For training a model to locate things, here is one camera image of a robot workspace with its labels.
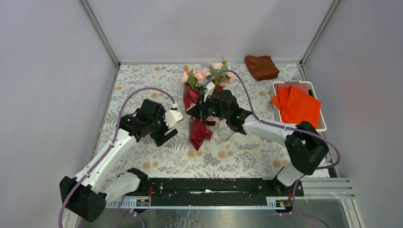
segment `red wrapping paper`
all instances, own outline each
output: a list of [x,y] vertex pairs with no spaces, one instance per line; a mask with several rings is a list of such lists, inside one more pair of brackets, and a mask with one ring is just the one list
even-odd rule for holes
[[[222,91],[224,87],[218,85],[215,87],[212,96],[216,96],[218,92]],[[201,94],[196,90],[185,86],[183,90],[183,102],[186,110],[190,108],[192,104],[197,103]],[[208,126],[214,126],[215,121],[201,121],[194,119],[189,128],[189,139],[193,147],[198,151],[203,144],[204,140],[210,140],[212,132],[206,128]]]

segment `flower bouquet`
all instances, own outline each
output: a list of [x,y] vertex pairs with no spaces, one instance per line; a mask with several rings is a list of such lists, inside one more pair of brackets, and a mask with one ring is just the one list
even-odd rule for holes
[[[183,90],[183,102],[185,104],[186,110],[192,107],[192,104],[196,104],[199,96],[204,94],[204,91],[198,87],[205,79],[210,79],[213,75],[219,73],[222,70],[227,70],[227,60],[222,59],[220,63],[214,63],[210,65],[209,69],[205,69],[201,72],[197,72],[190,69],[187,65],[184,67],[185,72],[183,73],[182,83],[185,85]],[[231,72],[224,72],[213,79],[215,84],[215,89],[213,96],[218,92],[222,91],[224,88],[221,86],[222,83],[232,83],[234,82],[235,75]],[[204,140],[210,140],[212,132],[207,129],[206,126],[214,126],[215,121],[202,121],[194,119],[190,124],[189,138],[191,144],[196,150],[199,150]]]

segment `folded brown towel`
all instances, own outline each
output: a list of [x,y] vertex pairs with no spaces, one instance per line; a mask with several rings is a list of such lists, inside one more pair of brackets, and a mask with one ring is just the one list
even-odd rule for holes
[[275,79],[280,73],[270,56],[246,56],[245,63],[256,81]]

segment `basket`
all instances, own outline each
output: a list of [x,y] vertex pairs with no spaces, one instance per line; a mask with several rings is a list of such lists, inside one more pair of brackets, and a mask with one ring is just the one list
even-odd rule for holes
[[[274,85],[275,84],[280,84],[280,83],[295,83],[295,84],[297,84],[297,83],[306,83],[306,84],[308,84],[308,89],[310,89],[312,91],[312,93],[314,95],[314,98],[317,99],[314,87],[312,86],[312,83],[308,82],[308,81],[273,82],[272,88],[270,89],[271,98],[273,98],[276,95],[276,90],[274,89]],[[274,117],[275,117],[276,121],[282,122],[280,110],[274,104],[273,104],[273,109],[274,109]],[[319,125],[318,125],[316,131],[317,132],[324,132],[324,131],[326,131],[326,129],[327,129],[326,128],[326,123],[325,123],[325,120],[323,119],[322,110],[320,110]]]

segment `floral pattern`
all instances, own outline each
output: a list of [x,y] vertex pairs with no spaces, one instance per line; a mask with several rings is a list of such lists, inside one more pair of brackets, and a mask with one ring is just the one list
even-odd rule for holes
[[[209,65],[192,64],[189,67],[202,71]],[[276,81],[299,80],[296,64],[276,64],[276,67],[280,70]],[[273,80],[256,82],[245,64],[229,64],[229,69],[241,76],[257,114],[274,119],[273,106],[270,103],[270,85]],[[104,147],[114,133],[122,103],[136,89],[151,86],[167,91],[185,114],[182,75],[183,65],[180,64],[121,65],[96,151]],[[250,109],[238,79],[233,84],[223,85],[224,89],[232,91],[240,107]],[[124,114],[133,113],[146,98],[160,102],[166,109],[171,106],[171,101],[164,94],[151,90],[143,91],[128,102]],[[157,147],[150,136],[142,138],[116,164],[109,177],[116,177],[127,169],[137,168],[150,177],[272,178],[289,162],[287,150],[283,146],[270,139],[251,135],[237,135],[226,143],[212,138],[211,141],[204,141],[199,151],[195,151],[189,141],[189,123],[190,119],[187,116],[184,121],[176,125],[179,133],[161,147]],[[217,129],[219,138],[226,141],[232,134],[226,124],[221,122]],[[312,175],[312,177],[328,176],[327,170],[318,170]]]

